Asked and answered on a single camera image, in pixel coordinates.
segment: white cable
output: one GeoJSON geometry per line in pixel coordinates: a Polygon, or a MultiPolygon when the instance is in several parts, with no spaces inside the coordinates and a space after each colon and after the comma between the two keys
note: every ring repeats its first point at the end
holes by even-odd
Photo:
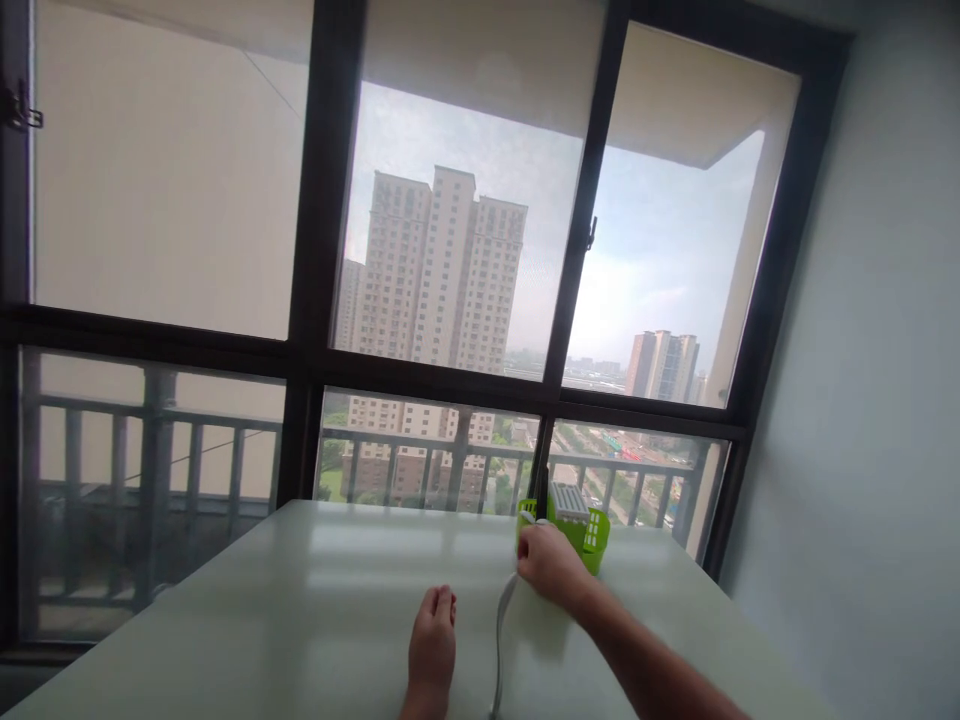
{"type": "MultiPolygon", "coordinates": [[[[546,519],[537,520],[526,510],[520,511],[520,517],[530,524],[549,525],[550,521],[546,519]]],[[[500,593],[500,602],[497,604],[497,688],[493,694],[493,706],[490,708],[490,720],[500,720],[500,698],[503,696],[503,651],[500,648],[500,635],[503,631],[503,619],[507,614],[507,606],[513,597],[513,590],[517,586],[517,578],[520,577],[516,572],[510,574],[507,578],[507,584],[500,593]]]]}

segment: green basket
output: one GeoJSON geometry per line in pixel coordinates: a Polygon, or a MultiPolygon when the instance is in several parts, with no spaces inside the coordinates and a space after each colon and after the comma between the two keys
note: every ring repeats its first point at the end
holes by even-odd
{"type": "MultiPolygon", "coordinates": [[[[530,524],[530,521],[520,515],[521,510],[537,516],[537,501],[530,498],[521,500],[517,505],[517,540],[520,539],[520,531],[530,524]]],[[[577,555],[583,560],[587,570],[591,575],[600,572],[600,562],[603,560],[603,552],[607,549],[607,541],[610,539],[610,519],[602,510],[590,508],[590,522],[586,525],[579,522],[570,522],[559,520],[553,508],[553,499],[547,498],[547,520],[552,522],[570,541],[577,555]]]]}

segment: forearm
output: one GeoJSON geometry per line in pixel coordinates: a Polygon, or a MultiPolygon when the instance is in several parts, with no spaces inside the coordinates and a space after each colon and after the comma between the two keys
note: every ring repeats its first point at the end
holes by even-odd
{"type": "Polygon", "coordinates": [[[643,720],[744,720],[730,699],[637,622],[599,582],[572,609],[643,720]]]}

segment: hand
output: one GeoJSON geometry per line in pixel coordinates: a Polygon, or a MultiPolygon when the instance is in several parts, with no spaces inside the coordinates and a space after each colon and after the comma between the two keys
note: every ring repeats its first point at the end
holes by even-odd
{"type": "Polygon", "coordinates": [[[407,697],[401,718],[443,718],[447,714],[457,640],[457,596],[449,585],[427,590],[413,623],[407,697]]]}
{"type": "Polygon", "coordinates": [[[517,572],[541,596],[574,618],[598,583],[566,535],[554,525],[528,525],[520,531],[517,572]]]}

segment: glass pane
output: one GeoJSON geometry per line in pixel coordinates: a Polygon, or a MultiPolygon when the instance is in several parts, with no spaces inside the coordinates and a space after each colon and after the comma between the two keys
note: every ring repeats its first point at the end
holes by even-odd
{"type": "Polygon", "coordinates": [[[726,405],[799,87],[630,24],[565,386],[726,405]]]}
{"type": "Polygon", "coordinates": [[[530,483],[539,424],[465,405],[328,389],[314,498],[514,515],[530,483]]]}
{"type": "Polygon", "coordinates": [[[666,528],[699,560],[727,445],[558,420],[548,463],[552,480],[577,485],[586,503],[606,512],[614,527],[666,528]]]}
{"type": "Polygon", "coordinates": [[[300,5],[38,0],[36,302],[287,336],[300,5]]]}
{"type": "Polygon", "coordinates": [[[369,3],[334,347],[542,379],[603,20],[369,3]]]}
{"type": "Polygon", "coordinates": [[[272,380],[25,350],[22,636],[102,639],[265,518],[283,403],[272,380]]]}

